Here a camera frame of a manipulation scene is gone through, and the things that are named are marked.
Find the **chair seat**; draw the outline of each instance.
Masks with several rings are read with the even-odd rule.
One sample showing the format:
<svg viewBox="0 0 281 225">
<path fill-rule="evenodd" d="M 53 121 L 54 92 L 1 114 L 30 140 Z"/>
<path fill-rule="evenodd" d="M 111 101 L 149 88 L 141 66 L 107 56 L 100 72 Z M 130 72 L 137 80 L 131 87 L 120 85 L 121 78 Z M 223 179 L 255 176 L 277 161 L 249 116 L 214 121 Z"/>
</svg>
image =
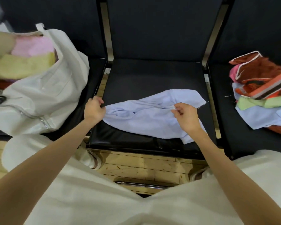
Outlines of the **chair seat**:
<svg viewBox="0 0 281 225">
<path fill-rule="evenodd" d="M 54 132 L 44 133 L 44 136 L 47 136 L 50 140 L 55 141 L 67 132 L 69 132 L 72 128 L 78 125 L 80 121 L 83 120 L 85 104 L 89 98 L 92 98 L 96 94 L 104 73 L 103 71 L 105 69 L 106 63 L 106 59 L 103 58 L 89 58 L 89 77 L 87 80 L 86 87 L 81 92 L 81 96 L 77 107 L 65 120 L 64 124 L 60 127 L 60 129 Z M 8 141 L 11 138 L 11 136 L 7 135 L 6 133 L 0 130 L 0 140 Z"/>
<path fill-rule="evenodd" d="M 104 105 L 138 100 L 169 89 L 193 89 L 209 101 L 201 63 L 115 59 L 105 87 Z M 216 142 L 210 103 L 198 109 L 210 138 Z M 182 158 L 203 159 L 196 143 L 159 139 L 124 132 L 99 122 L 90 135 L 89 148 Z"/>
<path fill-rule="evenodd" d="M 235 109 L 236 102 L 232 90 L 229 64 L 209 66 L 213 98 L 217 106 L 224 149 L 231 159 L 254 154 L 261 149 L 281 152 L 281 134 L 266 128 L 251 129 Z"/>
</svg>

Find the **black chair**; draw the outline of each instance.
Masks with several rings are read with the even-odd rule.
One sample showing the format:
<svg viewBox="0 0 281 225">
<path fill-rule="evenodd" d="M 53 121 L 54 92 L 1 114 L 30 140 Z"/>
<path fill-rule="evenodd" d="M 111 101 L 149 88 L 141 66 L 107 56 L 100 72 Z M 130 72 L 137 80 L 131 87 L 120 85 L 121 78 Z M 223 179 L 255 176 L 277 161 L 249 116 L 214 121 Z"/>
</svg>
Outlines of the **black chair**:
<svg viewBox="0 0 281 225">
<path fill-rule="evenodd" d="M 100 3 L 97 0 L 0 0 L 0 6 L 15 32 L 36 31 L 35 24 L 44 23 L 47 29 L 64 31 L 77 50 L 89 57 L 88 82 L 76 109 L 59 130 L 44 134 L 56 140 L 83 119 L 84 106 L 97 93 L 105 70 L 107 50 Z M 0 131 L 0 140 L 10 138 Z"/>
<path fill-rule="evenodd" d="M 104 105 L 168 89 L 193 89 L 209 101 L 202 59 L 222 0 L 107 0 L 114 61 Z M 210 103 L 199 118 L 216 142 Z M 198 146 L 124 132 L 101 121 L 89 148 L 204 159 Z"/>
<path fill-rule="evenodd" d="M 280 134 L 251 129 L 235 110 L 228 63 L 258 50 L 281 65 L 281 0 L 235 0 L 226 16 L 207 64 L 225 153 L 237 159 L 260 149 L 281 152 Z"/>
</svg>

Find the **hand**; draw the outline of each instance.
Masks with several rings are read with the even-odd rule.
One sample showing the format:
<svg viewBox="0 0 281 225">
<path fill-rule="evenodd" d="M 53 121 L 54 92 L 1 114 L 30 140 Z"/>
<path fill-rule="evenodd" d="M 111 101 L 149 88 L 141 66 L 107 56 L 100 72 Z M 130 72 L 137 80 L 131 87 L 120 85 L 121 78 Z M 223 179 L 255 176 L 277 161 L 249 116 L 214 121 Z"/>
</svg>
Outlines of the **hand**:
<svg viewBox="0 0 281 225">
<path fill-rule="evenodd" d="M 105 115 L 105 107 L 100 107 L 103 103 L 104 101 L 98 96 L 90 98 L 85 105 L 84 119 L 92 123 L 96 122 L 95 124 L 101 121 Z"/>
<path fill-rule="evenodd" d="M 196 108 L 183 102 L 179 102 L 174 106 L 176 110 L 172 110 L 172 113 L 177 119 L 181 129 L 188 134 L 202 130 Z"/>
</svg>

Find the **pink cloth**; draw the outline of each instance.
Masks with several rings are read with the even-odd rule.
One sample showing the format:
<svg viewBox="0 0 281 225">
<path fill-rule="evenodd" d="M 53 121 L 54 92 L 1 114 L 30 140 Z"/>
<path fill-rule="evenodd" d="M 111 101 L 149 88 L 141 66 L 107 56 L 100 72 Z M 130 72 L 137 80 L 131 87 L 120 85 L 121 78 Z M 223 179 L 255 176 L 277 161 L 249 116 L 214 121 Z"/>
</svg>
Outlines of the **pink cloth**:
<svg viewBox="0 0 281 225">
<path fill-rule="evenodd" d="M 233 82 L 235 82 L 235 83 L 237 83 L 237 81 L 236 81 L 236 79 L 235 79 L 235 77 L 236 77 L 236 72 L 237 72 L 238 67 L 239 67 L 240 65 L 241 65 L 241 64 L 238 64 L 238 65 L 234 66 L 234 67 L 230 70 L 229 76 L 230 76 L 230 78 L 233 80 Z"/>
<path fill-rule="evenodd" d="M 12 55 L 32 57 L 54 52 L 54 46 L 50 38 L 45 36 L 18 36 Z"/>
</svg>

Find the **light blue towel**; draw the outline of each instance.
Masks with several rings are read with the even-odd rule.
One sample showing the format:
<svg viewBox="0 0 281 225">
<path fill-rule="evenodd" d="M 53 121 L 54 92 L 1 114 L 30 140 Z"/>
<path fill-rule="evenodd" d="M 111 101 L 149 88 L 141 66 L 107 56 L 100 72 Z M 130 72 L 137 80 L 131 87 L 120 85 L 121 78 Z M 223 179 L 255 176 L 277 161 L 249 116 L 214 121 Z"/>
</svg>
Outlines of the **light blue towel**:
<svg viewBox="0 0 281 225">
<path fill-rule="evenodd" d="M 107 124 L 130 133 L 162 139 L 180 138 L 184 144 L 193 142 L 171 112 L 174 104 L 186 103 L 199 108 L 206 101 L 195 90 L 171 89 L 139 100 L 106 106 L 103 118 Z"/>
<path fill-rule="evenodd" d="M 240 86 L 242 86 L 242 84 L 232 83 L 236 100 L 240 98 L 240 95 L 236 93 L 235 89 Z M 240 110 L 240 108 L 236 106 L 235 109 L 242 119 L 254 130 L 269 127 L 271 125 L 281 126 L 281 106 L 273 108 L 252 106 L 245 110 Z"/>
</svg>

